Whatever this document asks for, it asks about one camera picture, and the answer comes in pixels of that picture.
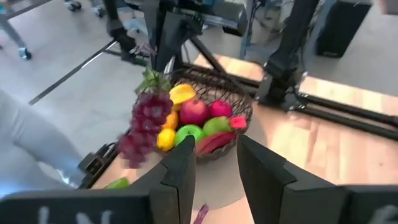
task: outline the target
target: metal rod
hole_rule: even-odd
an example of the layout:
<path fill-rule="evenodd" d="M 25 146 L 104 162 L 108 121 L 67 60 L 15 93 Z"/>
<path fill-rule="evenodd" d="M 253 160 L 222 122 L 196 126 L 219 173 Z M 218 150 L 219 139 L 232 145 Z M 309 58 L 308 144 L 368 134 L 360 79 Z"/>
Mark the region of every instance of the metal rod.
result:
<path fill-rule="evenodd" d="M 190 38 L 192 44 L 198 49 L 198 51 L 204 56 L 204 58 L 209 61 L 210 65 L 213 66 L 213 68 L 220 73 L 226 74 L 225 69 L 223 66 L 220 65 L 220 63 L 217 61 L 217 59 L 214 58 L 213 54 L 207 49 L 207 47 L 199 40 L 198 37 L 191 37 Z"/>
<path fill-rule="evenodd" d="M 332 121 L 334 123 L 342 124 L 361 131 L 366 131 L 368 133 L 377 134 L 378 136 L 382 136 L 395 141 L 398 140 L 397 131 L 389 130 L 372 124 L 367 124 L 361 121 L 356 121 L 354 119 L 345 118 L 337 114 L 332 114 L 326 111 L 317 110 L 315 108 L 311 108 L 308 106 L 305 108 L 295 108 L 295 111 L 305 113 L 307 115 L 314 116 L 317 118 L 325 119 L 328 121 Z"/>
<path fill-rule="evenodd" d="M 380 123 L 390 124 L 395 126 L 394 118 L 392 116 L 381 114 L 369 110 L 364 110 L 362 108 L 357 108 L 354 106 L 338 103 L 335 101 L 319 98 L 312 95 L 300 94 L 309 103 L 337 110 L 344 113 L 349 113 L 355 116 L 359 116 L 366 119 L 371 119 Z"/>

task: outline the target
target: wicker basket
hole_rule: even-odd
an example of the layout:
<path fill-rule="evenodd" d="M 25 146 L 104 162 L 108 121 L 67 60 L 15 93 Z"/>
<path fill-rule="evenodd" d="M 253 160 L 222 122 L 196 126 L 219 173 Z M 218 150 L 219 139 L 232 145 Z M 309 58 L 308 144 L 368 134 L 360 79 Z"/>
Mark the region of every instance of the wicker basket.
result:
<path fill-rule="evenodd" d="M 196 98 L 203 100 L 208 105 L 215 100 L 227 101 L 233 107 L 233 116 L 244 116 L 249 126 L 252 116 L 252 99 L 233 77 L 209 68 L 189 65 L 172 72 L 170 81 L 172 86 L 181 83 L 190 84 L 197 93 Z M 244 134 L 247 128 L 236 130 L 236 134 Z M 197 157 L 197 162 L 206 163 L 225 156 L 235 145 L 236 139 L 211 154 Z M 167 155 L 166 152 L 159 149 L 155 151 L 163 156 Z"/>

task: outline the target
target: grapes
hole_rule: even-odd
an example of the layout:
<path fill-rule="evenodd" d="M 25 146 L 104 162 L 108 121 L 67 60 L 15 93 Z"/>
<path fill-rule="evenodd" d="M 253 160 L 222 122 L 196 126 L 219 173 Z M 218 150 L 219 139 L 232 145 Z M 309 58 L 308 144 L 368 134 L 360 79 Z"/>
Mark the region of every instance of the grapes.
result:
<path fill-rule="evenodd" d="M 146 155 L 154 151 L 157 135 L 171 113 L 173 101 L 167 92 L 141 93 L 133 106 L 130 133 L 119 138 L 118 151 L 129 167 L 139 168 Z"/>

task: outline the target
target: green object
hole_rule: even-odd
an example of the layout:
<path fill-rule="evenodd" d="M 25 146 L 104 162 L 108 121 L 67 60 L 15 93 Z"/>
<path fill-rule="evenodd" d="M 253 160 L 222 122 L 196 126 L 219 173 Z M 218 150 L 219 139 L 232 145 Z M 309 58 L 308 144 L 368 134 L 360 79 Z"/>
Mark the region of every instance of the green object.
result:
<path fill-rule="evenodd" d="M 127 178 L 122 177 L 114 182 L 108 184 L 105 189 L 122 189 L 128 187 L 130 185 L 129 180 Z"/>
<path fill-rule="evenodd" d="M 137 95 L 145 89 L 170 91 L 171 85 L 167 75 L 156 72 L 150 67 L 146 67 L 142 74 L 144 81 L 135 89 Z"/>
<path fill-rule="evenodd" d="M 226 116 L 220 116 L 208 120 L 203 126 L 203 131 L 206 136 L 211 136 L 212 134 L 231 132 L 233 129 L 229 123 L 229 118 Z"/>
<path fill-rule="evenodd" d="M 203 139 L 206 135 L 203 132 L 203 130 L 199 127 L 196 126 L 194 124 L 188 124 L 185 126 L 182 126 L 176 134 L 175 137 L 175 145 L 177 146 L 178 144 L 180 144 L 185 137 L 192 135 L 195 138 L 195 142 L 200 141 L 201 139 Z"/>

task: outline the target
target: lemon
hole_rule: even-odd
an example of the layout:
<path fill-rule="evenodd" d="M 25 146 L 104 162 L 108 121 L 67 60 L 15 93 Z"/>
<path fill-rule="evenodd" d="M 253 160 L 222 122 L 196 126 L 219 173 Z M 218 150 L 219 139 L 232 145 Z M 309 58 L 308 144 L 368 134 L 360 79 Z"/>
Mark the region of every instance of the lemon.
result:
<path fill-rule="evenodd" d="M 170 128 L 163 129 L 157 136 L 156 146 L 164 151 L 168 152 L 174 147 L 175 131 Z"/>

